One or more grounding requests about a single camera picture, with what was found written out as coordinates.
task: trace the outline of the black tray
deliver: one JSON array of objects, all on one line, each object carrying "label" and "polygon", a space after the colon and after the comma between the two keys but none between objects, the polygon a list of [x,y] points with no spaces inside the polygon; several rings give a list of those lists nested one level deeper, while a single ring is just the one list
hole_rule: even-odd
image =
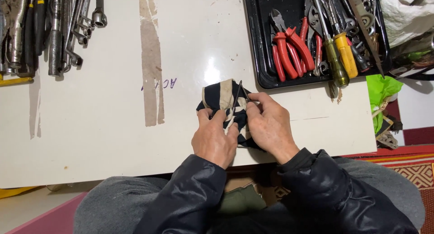
[{"label": "black tray", "polygon": [[[380,1],[376,0],[377,18],[380,26],[377,26],[379,33],[378,42],[380,59],[384,73],[392,68],[390,47],[387,39],[386,28],[384,27],[383,14]],[[303,84],[311,84],[323,81],[331,81],[332,76],[314,76],[307,72],[303,77],[291,80],[286,74],[286,81],[280,82],[274,68],[273,53],[271,51],[271,33],[269,14],[271,10],[277,9],[282,14],[287,27],[296,27],[297,34],[300,34],[301,19],[304,17],[304,0],[244,0],[246,6],[247,21],[249,23],[250,44],[253,53],[256,78],[259,86],[265,89],[280,87],[291,87]],[[359,72],[358,77],[379,74],[378,69],[373,66],[366,72]]]}]

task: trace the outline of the person's left hand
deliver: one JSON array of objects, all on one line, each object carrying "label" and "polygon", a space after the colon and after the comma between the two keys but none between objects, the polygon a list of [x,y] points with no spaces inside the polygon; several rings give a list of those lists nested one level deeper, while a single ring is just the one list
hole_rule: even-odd
[{"label": "person's left hand", "polygon": [[211,113],[211,109],[199,110],[199,128],[191,140],[191,145],[195,155],[226,169],[235,158],[239,135],[238,124],[232,124],[225,135],[223,129],[223,122],[226,120],[225,112],[219,110],[209,120]]}]

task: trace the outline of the red patterned rug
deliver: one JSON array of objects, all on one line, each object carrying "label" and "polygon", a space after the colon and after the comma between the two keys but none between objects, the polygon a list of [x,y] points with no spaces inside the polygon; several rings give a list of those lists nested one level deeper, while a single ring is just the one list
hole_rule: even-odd
[{"label": "red patterned rug", "polygon": [[[425,223],[421,234],[434,233],[434,145],[405,146],[395,150],[379,149],[375,153],[346,157],[383,165],[413,182],[418,187],[425,205]],[[274,192],[279,200],[289,193],[283,187],[275,187]]]}]

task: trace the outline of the green fabric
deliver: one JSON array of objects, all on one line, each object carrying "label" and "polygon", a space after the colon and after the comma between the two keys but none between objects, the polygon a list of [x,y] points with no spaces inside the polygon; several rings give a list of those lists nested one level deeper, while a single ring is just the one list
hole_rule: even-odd
[{"label": "green fabric", "polygon": [[265,201],[255,192],[253,185],[249,185],[246,188],[239,187],[225,193],[217,213],[221,215],[242,215],[261,210],[266,206]]},{"label": "green fabric", "polygon": [[[395,80],[393,77],[381,75],[366,76],[368,83],[369,101],[371,103],[371,112],[379,109],[384,98],[394,95],[401,90],[402,82]],[[383,113],[379,113],[373,118],[374,130],[377,133],[383,124]]]}]

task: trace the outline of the white table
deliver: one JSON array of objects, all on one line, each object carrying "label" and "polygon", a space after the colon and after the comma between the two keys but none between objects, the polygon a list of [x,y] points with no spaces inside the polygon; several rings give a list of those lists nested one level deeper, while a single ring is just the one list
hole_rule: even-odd
[{"label": "white table", "polygon": [[[158,69],[163,82],[176,82],[159,94],[164,123],[145,126],[144,108],[151,105],[141,91],[140,27],[146,20],[139,17],[139,0],[105,2],[108,26],[95,30],[87,49],[75,46],[84,58],[80,70],[56,81],[41,57],[34,83],[0,88],[1,188],[173,172],[192,153],[202,87],[234,78],[260,90],[242,0],[154,0]],[[300,148],[331,155],[376,151],[366,81],[352,80],[339,104],[327,91],[320,83],[269,93],[290,111]],[[234,165],[272,160],[239,148]]]}]

